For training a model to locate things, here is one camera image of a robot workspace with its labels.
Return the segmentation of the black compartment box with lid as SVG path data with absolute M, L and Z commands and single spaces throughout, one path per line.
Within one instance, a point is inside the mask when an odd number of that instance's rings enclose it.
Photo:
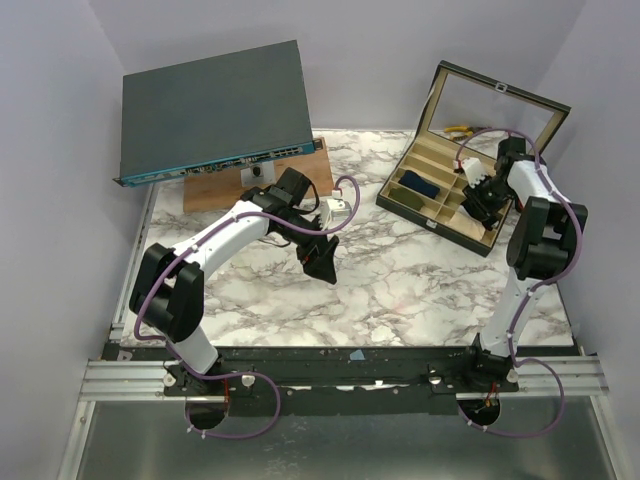
M 491 246 L 449 228 L 447 222 L 456 212 L 467 215 L 461 206 L 452 209 L 445 205 L 451 190 L 463 193 L 467 186 L 465 175 L 455 172 L 454 161 L 457 158 L 477 157 L 488 174 L 492 174 L 498 144 L 506 138 L 508 130 L 525 133 L 535 141 L 539 150 L 544 150 L 570 111 L 565 104 L 442 60 L 435 70 L 414 137 L 377 194 L 376 204 L 486 257 L 496 244 L 511 206 L 506 204 L 500 210 L 503 218 L 492 229 L 496 237 Z M 486 129 L 462 142 L 449 140 L 443 130 L 458 125 L 486 126 Z M 437 197 L 430 199 L 400 185 L 398 180 L 407 170 L 439 186 Z M 415 211 L 391 200 L 388 192 L 393 188 L 416 193 L 424 202 L 423 208 Z

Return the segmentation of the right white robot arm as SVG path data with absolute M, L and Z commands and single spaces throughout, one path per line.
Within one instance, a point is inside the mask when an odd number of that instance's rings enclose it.
M 474 392 L 507 379 L 533 307 L 574 268 L 588 218 L 586 206 L 571 202 L 550 179 L 535 143 L 520 132 L 507 134 L 498 144 L 493 175 L 475 157 L 455 160 L 467 177 L 462 207 L 486 229 L 498 223 L 509 201 L 521 206 L 506 252 L 505 290 L 459 370 L 462 384 Z

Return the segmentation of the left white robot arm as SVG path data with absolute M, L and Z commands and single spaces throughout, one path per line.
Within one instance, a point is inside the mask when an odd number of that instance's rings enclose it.
M 303 272 L 329 284 L 337 282 L 335 236 L 321 230 L 319 216 L 307 219 L 299 208 L 313 182 L 288 168 L 266 188 L 254 187 L 241 196 L 220 220 L 195 237 L 165 247 L 149 247 L 129 299 L 129 310 L 161 333 L 161 338 L 190 367 L 187 382 L 201 395 L 214 393 L 222 380 L 215 365 L 219 354 L 200 326 L 206 281 L 236 253 L 269 233 L 296 245 Z

